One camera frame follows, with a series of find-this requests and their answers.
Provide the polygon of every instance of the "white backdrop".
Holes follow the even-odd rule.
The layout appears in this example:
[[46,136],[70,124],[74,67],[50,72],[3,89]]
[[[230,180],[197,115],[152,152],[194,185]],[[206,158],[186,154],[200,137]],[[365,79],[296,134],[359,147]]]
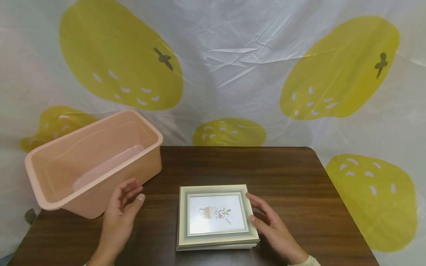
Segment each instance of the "white backdrop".
[[0,0],[0,257],[37,209],[26,152],[136,108],[164,145],[313,148],[379,263],[423,265],[425,11],[422,0]]

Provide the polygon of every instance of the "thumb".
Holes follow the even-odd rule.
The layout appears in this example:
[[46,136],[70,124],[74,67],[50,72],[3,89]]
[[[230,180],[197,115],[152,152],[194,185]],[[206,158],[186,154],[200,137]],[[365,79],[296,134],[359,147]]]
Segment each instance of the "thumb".
[[145,201],[145,195],[139,194],[132,203],[127,205],[126,206],[127,210],[124,213],[124,216],[126,217],[126,219],[128,219],[129,221],[133,221],[136,217],[136,214],[138,214],[138,211],[141,209],[142,205],[144,204],[144,201]]
[[274,235],[273,229],[264,223],[261,219],[257,218],[254,215],[250,215],[249,217],[250,223],[256,227],[257,230],[259,230],[266,238],[269,239],[269,237]]

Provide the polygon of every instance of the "picture frame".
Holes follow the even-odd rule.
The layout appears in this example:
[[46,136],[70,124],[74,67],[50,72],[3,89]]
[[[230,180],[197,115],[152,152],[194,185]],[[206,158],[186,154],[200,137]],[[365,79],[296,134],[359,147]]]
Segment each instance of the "picture frame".
[[246,185],[180,187],[177,249],[252,246],[259,235]]

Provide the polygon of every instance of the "sleeve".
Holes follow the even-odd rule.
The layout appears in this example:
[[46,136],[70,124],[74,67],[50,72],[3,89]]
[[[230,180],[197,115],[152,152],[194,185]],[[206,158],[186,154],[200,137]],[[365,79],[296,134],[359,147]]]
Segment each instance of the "sleeve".
[[293,264],[289,266],[321,266],[321,265],[318,263],[318,261],[314,257],[309,256],[309,258],[305,262],[301,264]]

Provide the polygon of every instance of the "pink plastic bin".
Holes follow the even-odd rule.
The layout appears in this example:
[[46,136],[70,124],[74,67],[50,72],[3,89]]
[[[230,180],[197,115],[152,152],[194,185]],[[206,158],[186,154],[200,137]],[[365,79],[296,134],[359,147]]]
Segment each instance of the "pink plastic bin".
[[161,171],[162,142],[161,133],[129,109],[35,148],[25,167],[41,208],[94,219],[119,183],[137,177],[143,184]]

